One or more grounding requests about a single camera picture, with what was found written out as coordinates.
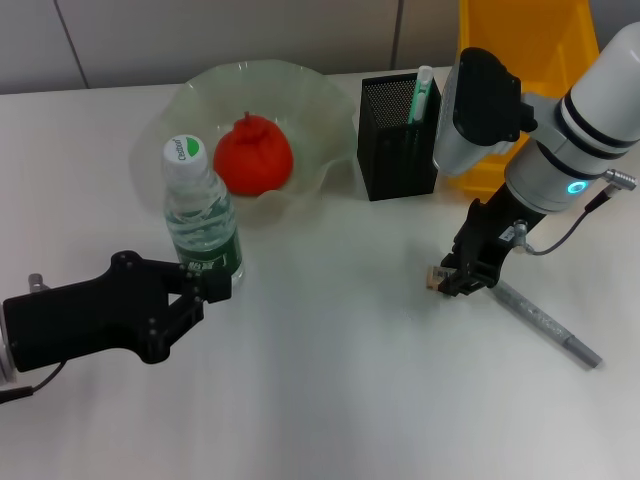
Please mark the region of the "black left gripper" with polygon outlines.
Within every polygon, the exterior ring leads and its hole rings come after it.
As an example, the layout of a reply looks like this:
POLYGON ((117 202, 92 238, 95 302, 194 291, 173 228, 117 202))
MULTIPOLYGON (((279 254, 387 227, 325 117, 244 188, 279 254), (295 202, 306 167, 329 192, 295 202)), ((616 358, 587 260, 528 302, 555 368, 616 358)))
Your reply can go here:
POLYGON ((114 254, 102 275, 6 300, 2 307, 15 368, 27 372, 109 349, 124 349, 146 364, 203 317, 203 301, 232 296, 224 268, 196 274, 134 251, 114 254))

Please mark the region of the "green wavy glass fruit bowl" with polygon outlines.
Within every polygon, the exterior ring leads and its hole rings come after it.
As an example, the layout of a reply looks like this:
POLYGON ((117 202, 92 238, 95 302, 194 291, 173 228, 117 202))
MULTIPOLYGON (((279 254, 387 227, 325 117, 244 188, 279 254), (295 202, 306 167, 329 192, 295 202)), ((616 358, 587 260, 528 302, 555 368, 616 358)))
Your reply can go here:
POLYGON ((274 122, 289 141, 293 172, 283 187, 257 197, 234 196, 238 222, 260 229, 315 209, 328 175, 350 175, 356 105, 328 77, 282 60, 218 65, 181 84, 144 128, 129 156, 139 203, 159 216, 165 182, 162 150, 173 136, 193 134, 209 153, 244 113, 274 122))

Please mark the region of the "grey marker pen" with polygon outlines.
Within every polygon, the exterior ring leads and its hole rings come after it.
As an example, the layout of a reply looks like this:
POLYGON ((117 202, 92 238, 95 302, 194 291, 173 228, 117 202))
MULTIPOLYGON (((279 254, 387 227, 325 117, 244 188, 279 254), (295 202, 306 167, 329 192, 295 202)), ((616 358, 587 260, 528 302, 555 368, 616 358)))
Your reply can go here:
POLYGON ((563 347, 583 364, 591 369, 601 365, 603 359, 598 354, 512 286, 500 280, 490 291, 499 303, 563 347))

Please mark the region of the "clear green-label water bottle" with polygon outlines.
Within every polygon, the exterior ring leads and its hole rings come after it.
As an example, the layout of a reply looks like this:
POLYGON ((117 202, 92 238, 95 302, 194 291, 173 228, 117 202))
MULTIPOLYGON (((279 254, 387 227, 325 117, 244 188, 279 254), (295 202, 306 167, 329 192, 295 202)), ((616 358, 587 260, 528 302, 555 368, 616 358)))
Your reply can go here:
POLYGON ((195 272, 215 267, 244 276, 244 263, 231 195, 209 162, 206 147, 192 134, 171 137, 162 152, 164 217, 179 261, 195 272))

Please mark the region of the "orange fruit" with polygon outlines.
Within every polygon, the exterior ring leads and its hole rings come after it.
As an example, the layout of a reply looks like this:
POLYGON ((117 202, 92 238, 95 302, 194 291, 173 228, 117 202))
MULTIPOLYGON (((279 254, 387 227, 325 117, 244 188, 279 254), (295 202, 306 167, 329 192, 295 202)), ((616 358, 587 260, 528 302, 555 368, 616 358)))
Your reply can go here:
POLYGON ((213 169, 234 195, 257 197, 278 190, 294 166, 283 131, 265 117, 246 112, 218 142, 213 169))

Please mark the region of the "beige barcode eraser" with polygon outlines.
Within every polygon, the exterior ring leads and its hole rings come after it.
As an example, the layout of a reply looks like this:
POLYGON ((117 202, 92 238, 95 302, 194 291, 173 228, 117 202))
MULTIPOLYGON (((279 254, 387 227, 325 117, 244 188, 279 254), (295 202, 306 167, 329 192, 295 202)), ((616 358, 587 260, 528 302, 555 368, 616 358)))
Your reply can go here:
POLYGON ((426 287, 429 290, 437 291, 439 285, 455 272, 455 268, 430 266, 427 270, 426 287))

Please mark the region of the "black mesh pen holder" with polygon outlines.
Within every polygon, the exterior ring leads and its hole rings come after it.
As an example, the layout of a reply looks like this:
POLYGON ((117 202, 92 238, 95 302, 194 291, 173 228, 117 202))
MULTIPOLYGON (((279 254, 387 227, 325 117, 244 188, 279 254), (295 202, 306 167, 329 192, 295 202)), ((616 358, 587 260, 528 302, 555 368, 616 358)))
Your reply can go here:
POLYGON ((432 85, 423 118, 409 121, 415 73, 368 78, 361 83, 357 158, 371 201, 431 194, 441 94, 432 85))

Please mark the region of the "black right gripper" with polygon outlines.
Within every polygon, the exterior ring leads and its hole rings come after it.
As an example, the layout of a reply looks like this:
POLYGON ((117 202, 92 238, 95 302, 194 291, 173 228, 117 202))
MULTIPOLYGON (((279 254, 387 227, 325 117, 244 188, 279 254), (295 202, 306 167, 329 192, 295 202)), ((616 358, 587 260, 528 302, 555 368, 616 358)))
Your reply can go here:
POLYGON ((449 297, 469 296, 483 288, 493 288, 503 263, 512 250, 506 232, 516 221, 535 227, 545 214, 522 204, 503 184, 486 202, 475 199, 454 237, 451 253, 440 266, 454 269, 439 283, 439 292, 449 297))

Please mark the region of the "green utility knife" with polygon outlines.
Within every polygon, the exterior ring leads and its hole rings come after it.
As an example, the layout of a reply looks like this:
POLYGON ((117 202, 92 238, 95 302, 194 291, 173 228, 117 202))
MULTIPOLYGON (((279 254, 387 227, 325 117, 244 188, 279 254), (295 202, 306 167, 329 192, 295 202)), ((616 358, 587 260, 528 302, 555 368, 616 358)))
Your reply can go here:
POLYGON ((418 68, 407 120, 408 129, 404 137, 404 153, 409 150, 414 134, 419 132, 423 126, 433 78, 434 74, 431 66, 422 65, 418 68))

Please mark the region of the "yellow plastic bin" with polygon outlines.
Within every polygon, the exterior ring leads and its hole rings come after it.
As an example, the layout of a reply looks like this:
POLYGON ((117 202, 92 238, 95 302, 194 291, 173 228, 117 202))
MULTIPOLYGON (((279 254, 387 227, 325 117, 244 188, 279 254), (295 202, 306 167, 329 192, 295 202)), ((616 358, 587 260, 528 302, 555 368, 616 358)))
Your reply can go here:
POLYGON ((458 49, 494 54, 524 92, 558 98, 599 56, 589 0, 459 0, 458 49))

